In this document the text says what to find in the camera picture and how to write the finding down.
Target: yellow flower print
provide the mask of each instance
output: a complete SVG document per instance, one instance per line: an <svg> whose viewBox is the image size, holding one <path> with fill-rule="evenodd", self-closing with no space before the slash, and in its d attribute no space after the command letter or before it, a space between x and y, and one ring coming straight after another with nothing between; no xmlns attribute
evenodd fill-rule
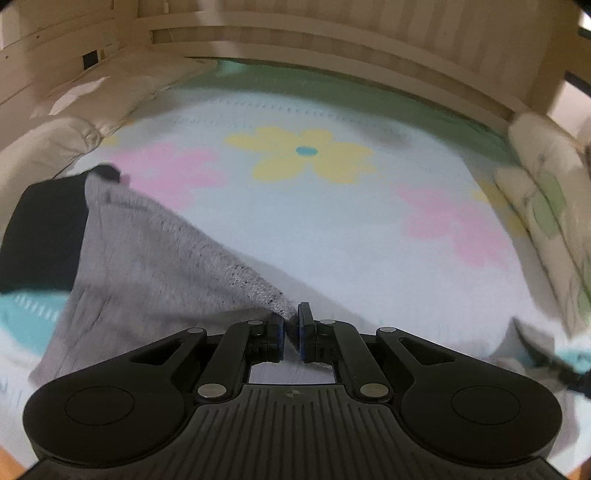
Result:
<svg viewBox="0 0 591 480"><path fill-rule="evenodd" d="M505 229L513 238L527 236L527 231L521 219L513 211L504 195L497 186L488 180L476 179L480 190L474 190L472 197L479 202L492 206L505 226Z"/></svg>
<svg viewBox="0 0 591 480"><path fill-rule="evenodd" d="M116 147L119 145L119 137L116 135L111 135L110 137L103 138L103 141L100 143L103 147Z"/></svg>
<svg viewBox="0 0 591 480"><path fill-rule="evenodd" d="M299 135L279 127L259 127L254 135L235 134L226 138L233 147L266 156L252 171L259 181L291 179L311 164L314 172L334 183L355 183L362 173L374 173L366 162L371 148L349 142L335 142L329 131L305 130Z"/></svg>

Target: blue flower center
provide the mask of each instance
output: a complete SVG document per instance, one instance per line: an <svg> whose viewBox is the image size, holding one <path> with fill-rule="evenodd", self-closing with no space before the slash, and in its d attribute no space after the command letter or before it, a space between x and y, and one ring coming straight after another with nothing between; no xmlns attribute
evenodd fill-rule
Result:
<svg viewBox="0 0 591 480"><path fill-rule="evenodd" d="M297 147L295 149L295 153L301 157L313 157L314 155L318 154L318 150L316 150L314 147Z"/></svg>

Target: pink flower print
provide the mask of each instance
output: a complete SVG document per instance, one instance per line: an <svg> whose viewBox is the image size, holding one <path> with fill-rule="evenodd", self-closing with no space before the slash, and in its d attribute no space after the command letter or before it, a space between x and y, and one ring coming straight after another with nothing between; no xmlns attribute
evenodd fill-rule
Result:
<svg viewBox="0 0 591 480"><path fill-rule="evenodd" d="M500 225L469 202L455 200L439 189L398 186L395 194L413 207L403 220L403 232L417 239L449 238L456 255L468 265L505 265L511 241Z"/></svg>
<svg viewBox="0 0 591 480"><path fill-rule="evenodd" d="M225 175L210 166L217 158L207 149L181 150L171 142L160 142L117 153L111 162L134 190L178 211L191 206L195 189L226 184Z"/></svg>

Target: crib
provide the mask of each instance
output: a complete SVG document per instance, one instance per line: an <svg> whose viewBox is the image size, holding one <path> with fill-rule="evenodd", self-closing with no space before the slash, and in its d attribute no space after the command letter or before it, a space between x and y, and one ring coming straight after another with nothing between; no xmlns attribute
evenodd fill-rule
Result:
<svg viewBox="0 0 591 480"><path fill-rule="evenodd" d="M504 134L545 115L567 72L591 83L579 17L571 0L16 0L0 13L0 150L126 46L355 77Z"/></svg>

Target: wooden floor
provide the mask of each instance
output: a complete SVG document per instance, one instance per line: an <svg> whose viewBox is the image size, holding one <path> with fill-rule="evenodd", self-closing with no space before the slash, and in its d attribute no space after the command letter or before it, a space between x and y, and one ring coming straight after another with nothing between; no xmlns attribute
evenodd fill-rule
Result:
<svg viewBox="0 0 591 480"><path fill-rule="evenodd" d="M25 469L0 448L0 480L15 480ZM569 480L591 480L591 459L569 475Z"/></svg>

